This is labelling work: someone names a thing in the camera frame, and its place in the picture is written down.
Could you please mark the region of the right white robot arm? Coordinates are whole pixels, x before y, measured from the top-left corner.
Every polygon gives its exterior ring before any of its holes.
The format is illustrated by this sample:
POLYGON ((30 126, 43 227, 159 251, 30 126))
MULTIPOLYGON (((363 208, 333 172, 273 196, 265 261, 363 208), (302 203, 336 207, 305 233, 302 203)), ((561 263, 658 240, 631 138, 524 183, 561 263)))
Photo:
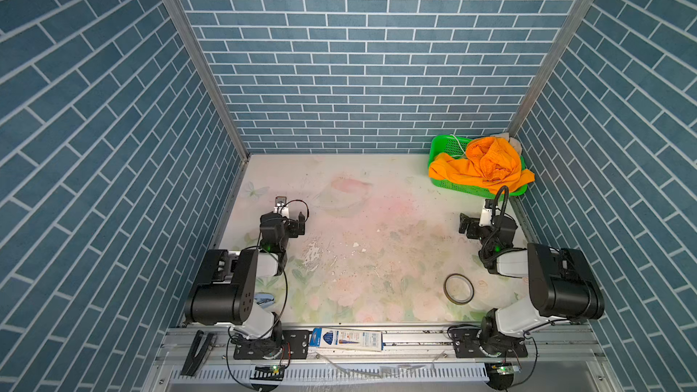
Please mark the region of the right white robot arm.
POLYGON ((525 279, 528 295, 512 305, 490 310, 476 337, 491 357, 518 352, 525 355, 526 336, 564 321, 600 319, 606 304, 586 256, 579 250, 554 249, 528 243, 513 245, 517 223, 503 214, 487 221, 460 215, 458 232, 479 241, 477 254, 485 270, 510 279, 525 279))

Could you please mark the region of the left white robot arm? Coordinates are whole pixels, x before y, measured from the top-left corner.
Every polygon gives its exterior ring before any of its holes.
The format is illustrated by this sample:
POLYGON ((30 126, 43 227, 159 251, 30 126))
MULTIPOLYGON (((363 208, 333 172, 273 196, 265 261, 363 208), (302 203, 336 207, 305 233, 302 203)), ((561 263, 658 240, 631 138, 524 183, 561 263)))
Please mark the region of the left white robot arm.
POLYGON ((254 245, 239 252, 208 250, 184 303, 185 323, 229 324, 245 343, 279 345, 282 314, 257 303, 256 282, 262 277, 282 277, 289 284, 285 270, 288 242, 305 233, 309 216, 308 212, 295 219, 279 212, 263 214, 260 238, 254 245))

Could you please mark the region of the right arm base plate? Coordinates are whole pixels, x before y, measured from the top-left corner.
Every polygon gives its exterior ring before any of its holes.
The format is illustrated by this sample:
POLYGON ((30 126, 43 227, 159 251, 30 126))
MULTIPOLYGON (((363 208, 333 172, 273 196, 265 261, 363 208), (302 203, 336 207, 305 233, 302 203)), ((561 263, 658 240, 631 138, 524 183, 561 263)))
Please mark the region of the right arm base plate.
POLYGON ((446 331, 457 359, 522 359, 528 356, 524 339, 508 337, 473 326, 455 326, 446 331))

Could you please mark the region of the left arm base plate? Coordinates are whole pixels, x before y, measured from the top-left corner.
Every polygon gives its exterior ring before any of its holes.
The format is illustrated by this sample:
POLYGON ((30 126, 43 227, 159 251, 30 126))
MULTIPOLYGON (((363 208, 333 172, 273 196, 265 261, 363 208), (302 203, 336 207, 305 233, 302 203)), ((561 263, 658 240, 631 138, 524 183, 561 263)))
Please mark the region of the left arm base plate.
POLYGON ((235 360, 295 360, 306 359, 311 332, 308 330, 282 330, 272 332, 267 339, 240 339, 235 343, 232 358, 235 360))

